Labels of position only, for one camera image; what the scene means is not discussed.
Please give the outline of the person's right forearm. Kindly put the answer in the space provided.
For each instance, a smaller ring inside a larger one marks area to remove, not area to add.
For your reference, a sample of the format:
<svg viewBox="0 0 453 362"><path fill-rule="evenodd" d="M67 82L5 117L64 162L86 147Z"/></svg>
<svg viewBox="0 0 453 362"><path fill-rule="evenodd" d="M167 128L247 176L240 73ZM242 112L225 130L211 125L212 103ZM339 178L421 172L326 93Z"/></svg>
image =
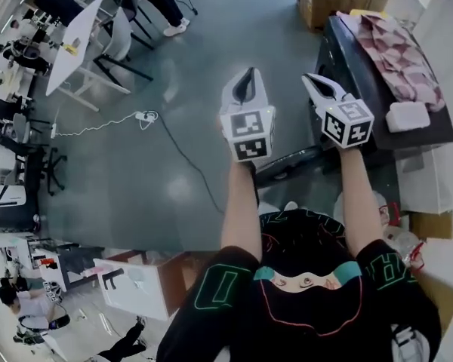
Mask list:
<svg viewBox="0 0 453 362"><path fill-rule="evenodd" d="M350 252L357 257L370 243L383 238L383 226L362 153L341 149L339 156L345 238Z"/></svg>

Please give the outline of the clear plastic bag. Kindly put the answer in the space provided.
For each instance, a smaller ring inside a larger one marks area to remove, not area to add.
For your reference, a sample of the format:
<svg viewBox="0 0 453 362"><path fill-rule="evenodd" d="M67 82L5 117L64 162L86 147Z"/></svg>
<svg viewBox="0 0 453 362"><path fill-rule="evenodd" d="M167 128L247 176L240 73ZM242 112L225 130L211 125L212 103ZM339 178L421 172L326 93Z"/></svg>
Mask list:
<svg viewBox="0 0 453 362"><path fill-rule="evenodd" d="M384 229L384 240L399 254L406 267L415 271L424 267L422 250L425 242L414 233L389 225Z"/></svg>

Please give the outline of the white table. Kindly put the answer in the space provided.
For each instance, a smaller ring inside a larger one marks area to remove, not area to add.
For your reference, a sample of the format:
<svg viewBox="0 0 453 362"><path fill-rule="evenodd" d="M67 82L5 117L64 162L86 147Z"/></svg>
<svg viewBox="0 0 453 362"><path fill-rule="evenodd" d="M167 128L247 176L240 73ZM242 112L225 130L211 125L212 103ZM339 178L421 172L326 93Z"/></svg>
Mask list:
<svg viewBox="0 0 453 362"><path fill-rule="evenodd" d="M94 0L67 26L57 56L53 62L48 79L48 86L45 91L46 97L49 97L55 91L60 91L94 112L99 112L99 109L92 103L89 103L87 100L80 97L80 94L86 91L94 82L99 82L123 94L130 93L128 89L102 78L98 74L82 66L85 61L86 50L90 42L97 12L99 11L102 2L103 0ZM87 81L76 92L72 92L71 90L62 87L62 84L64 84L74 72L83 74Z"/></svg>

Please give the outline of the white chair with black legs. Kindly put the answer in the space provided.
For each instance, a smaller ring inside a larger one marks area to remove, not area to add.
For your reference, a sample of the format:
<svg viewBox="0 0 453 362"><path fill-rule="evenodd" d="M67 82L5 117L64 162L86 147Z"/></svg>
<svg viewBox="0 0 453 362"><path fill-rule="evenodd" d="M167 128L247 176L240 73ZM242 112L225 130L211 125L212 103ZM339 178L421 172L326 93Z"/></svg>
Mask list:
<svg viewBox="0 0 453 362"><path fill-rule="evenodd" d="M121 67L124 70L132 72L135 75L145 78L148 81L153 81L153 77L137 70L124 63L124 60L129 61L129 51L132 41L143 45L145 48L153 50L153 47L143 41L134 34L130 21L122 7L116 11L116 15L109 22L104 23L103 28L109 34L109 43L102 48L102 51L92 60L93 63L106 75L106 77L114 84L121 86L120 82L110 72L103 61L114 66Z"/></svg>

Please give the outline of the person's black printed t-shirt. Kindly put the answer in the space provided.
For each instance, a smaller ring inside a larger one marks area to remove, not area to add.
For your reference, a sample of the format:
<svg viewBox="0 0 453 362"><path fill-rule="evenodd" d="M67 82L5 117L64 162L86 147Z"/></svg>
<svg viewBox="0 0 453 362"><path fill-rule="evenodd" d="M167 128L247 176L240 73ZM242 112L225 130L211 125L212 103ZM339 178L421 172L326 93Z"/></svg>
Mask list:
<svg viewBox="0 0 453 362"><path fill-rule="evenodd" d="M338 221L311 210L260 217L263 255L219 251L164 335L157 362L432 362L437 307L382 240L352 256Z"/></svg>

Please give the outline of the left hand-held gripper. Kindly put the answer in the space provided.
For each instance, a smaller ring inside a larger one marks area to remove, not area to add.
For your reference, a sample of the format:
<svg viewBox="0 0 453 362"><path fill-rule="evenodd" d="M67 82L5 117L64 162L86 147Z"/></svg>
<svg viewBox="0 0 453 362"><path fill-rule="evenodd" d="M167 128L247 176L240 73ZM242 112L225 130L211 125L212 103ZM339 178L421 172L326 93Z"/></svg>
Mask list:
<svg viewBox="0 0 453 362"><path fill-rule="evenodd" d="M219 119L234 161L258 161L272 155L275 117L276 108L267 98L259 69L244 69L226 83Z"/></svg>

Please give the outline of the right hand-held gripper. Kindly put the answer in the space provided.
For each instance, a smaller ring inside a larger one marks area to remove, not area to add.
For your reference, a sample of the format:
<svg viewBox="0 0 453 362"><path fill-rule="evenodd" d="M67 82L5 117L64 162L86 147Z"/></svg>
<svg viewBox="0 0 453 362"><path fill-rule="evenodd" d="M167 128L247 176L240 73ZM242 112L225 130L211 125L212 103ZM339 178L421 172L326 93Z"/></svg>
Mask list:
<svg viewBox="0 0 453 362"><path fill-rule="evenodd" d="M342 149L368 142L374 116L363 100L346 94L336 81L323 75L307 73L301 80L322 120L324 136Z"/></svg>

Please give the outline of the person's left forearm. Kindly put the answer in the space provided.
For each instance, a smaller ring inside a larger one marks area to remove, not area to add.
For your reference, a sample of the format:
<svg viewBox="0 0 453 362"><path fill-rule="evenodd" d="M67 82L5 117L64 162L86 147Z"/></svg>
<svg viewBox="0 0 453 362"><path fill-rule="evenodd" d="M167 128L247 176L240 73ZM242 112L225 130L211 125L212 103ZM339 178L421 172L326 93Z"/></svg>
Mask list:
<svg viewBox="0 0 453 362"><path fill-rule="evenodd" d="M241 248L258 262L262 259L260 219L253 177L247 166L234 161L230 166L220 244L221 248Z"/></svg>

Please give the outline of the white and brown cabinet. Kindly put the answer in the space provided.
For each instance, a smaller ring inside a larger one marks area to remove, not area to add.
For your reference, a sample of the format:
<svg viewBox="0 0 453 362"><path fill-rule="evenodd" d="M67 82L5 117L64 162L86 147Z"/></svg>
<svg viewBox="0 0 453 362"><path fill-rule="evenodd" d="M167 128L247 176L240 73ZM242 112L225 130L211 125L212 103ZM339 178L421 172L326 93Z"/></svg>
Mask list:
<svg viewBox="0 0 453 362"><path fill-rule="evenodd" d="M186 298L190 255L129 250L95 259L103 298L110 307L168 321Z"/></svg>

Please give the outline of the black office chair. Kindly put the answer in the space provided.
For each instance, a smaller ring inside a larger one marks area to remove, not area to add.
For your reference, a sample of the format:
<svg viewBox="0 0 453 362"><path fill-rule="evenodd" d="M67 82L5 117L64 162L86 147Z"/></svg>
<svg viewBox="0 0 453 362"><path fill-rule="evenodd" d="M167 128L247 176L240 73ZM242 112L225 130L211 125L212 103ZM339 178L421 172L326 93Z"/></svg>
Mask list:
<svg viewBox="0 0 453 362"><path fill-rule="evenodd" d="M26 158L24 168L24 186L26 191L37 195L43 179L47 180L47 192L50 196L55 195L55 191L52 189L52 183L60 191L63 191L65 187L56 177L55 170L61 162L67 161L67 156L59 155L56 147L51 148L47 159L45 159L45 150L42 147L37 148L35 152Z"/></svg>

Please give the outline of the pink checkered cloth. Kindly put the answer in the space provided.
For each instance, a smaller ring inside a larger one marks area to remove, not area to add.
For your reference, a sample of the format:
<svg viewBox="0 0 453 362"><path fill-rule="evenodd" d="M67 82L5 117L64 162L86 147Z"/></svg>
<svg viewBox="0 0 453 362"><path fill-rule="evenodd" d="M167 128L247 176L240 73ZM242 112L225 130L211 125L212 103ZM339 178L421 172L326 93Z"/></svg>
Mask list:
<svg viewBox="0 0 453 362"><path fill-rule="evenodd" d="M441 87L421 47L393 17L375 12L336 16L370 57L396 101L423 103L430 112L446 106Z"/></svg>

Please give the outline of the white power strip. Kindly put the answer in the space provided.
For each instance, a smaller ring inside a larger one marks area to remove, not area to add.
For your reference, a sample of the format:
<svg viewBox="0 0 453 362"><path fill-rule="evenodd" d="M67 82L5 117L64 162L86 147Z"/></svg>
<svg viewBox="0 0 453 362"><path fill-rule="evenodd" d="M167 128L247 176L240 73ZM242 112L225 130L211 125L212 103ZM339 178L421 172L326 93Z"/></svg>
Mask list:
<svg viewBox="0 0 453 362"><path fill-rule="evenodd" d="M136 112L134 116L139 121L141 130L146 130L150 125L154 124L159 118L159 114L155 111Z"/></svg>

